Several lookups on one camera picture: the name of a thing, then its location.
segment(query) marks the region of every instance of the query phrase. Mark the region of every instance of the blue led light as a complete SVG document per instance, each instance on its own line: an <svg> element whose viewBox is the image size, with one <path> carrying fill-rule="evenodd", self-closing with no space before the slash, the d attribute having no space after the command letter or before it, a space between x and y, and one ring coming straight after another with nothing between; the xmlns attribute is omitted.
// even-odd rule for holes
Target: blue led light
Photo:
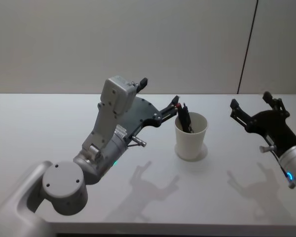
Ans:
<svg viewBox="0 0 296 237"><path fill-rule="evenodd" d="M287 172L287 175L288 175L290 180L293 180L293 175L290 172Z"/></svg>

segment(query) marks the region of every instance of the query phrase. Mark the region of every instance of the wall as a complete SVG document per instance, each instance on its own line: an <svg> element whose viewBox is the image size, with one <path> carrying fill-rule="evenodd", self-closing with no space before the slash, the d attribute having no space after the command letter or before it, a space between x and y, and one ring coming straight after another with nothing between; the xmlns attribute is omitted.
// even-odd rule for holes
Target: wall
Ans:
<svg viewBox="0 0 296 237"><path fill-rule="evenodd" d="M235 93L256 1L0 0L0 93Z"/></svg>
<svg viewBox="0 0 296 237"><path fill-rule="evenodd" d="M240 93L296 94L296 0L260 0Z"/></svg>

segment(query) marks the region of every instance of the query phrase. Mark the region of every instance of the screw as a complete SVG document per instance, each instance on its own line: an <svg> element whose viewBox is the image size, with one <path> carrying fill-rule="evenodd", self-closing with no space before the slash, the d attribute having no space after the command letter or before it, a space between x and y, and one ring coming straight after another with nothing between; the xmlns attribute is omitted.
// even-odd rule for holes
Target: screw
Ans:
<svg viewBox="0 0 296 237"><path fill-rule="evenodd" d="M288 187L289 187L290 189L293 189L293 188L295 187L295 184L294 184L293 182L290 182L289 185L288 185Z"/></svg>
<svg viewBox="0 0 296 237"><path fill-rule="evenodd" d="M275 150L275 146L269 146L269 147L260 146L259 148L261 153L272 152Z"/></svg>

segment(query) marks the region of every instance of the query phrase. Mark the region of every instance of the gray robot arm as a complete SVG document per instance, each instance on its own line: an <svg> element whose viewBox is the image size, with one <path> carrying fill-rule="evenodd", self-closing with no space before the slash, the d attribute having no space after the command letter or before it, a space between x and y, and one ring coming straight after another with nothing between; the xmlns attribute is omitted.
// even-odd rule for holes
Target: gray robot arm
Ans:
<svg viewBox="0 0 296 237"><path fill-rule="evenodd" d="M272 110L262 111L254 116L246 114L233 99L231 117L241 124L248 133L262 136L267 147L260 146L262 153L271 152L279 163L289 187L296 186L296 135L286 124L290 113L285 109L281 99L274 99L269 92L264 93L263 100Z"/></svg>
<svg viewBox="0 0 296 237"><path fill-rule="evenodd" d="M52 227L34 213L44 199L62 215L80 212L88 200L86 185L100 181L132 146L145 146L137 137L145 126L159 127L177 113L179 97L163 110L136 97L147 85L116 76L106 80L93 130L73 162L49 161L33 166L0 205L0 237L50 237Z"/></svg>

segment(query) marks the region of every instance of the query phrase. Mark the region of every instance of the paper cup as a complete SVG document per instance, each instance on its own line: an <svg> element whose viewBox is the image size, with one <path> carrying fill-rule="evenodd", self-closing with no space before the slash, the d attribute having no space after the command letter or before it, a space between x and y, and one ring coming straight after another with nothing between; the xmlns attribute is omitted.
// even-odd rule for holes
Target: paper cup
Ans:
<svg viewBox="0 0 296 237"><path fill-rule="evenodd" d="M183 132L179 117L175 120L177 137L175 152L180 158L185 160L196 159L200 154L205 132L208 127L207 120L204 116L194 112L190 112L189 116L194 133Z"/></svg>

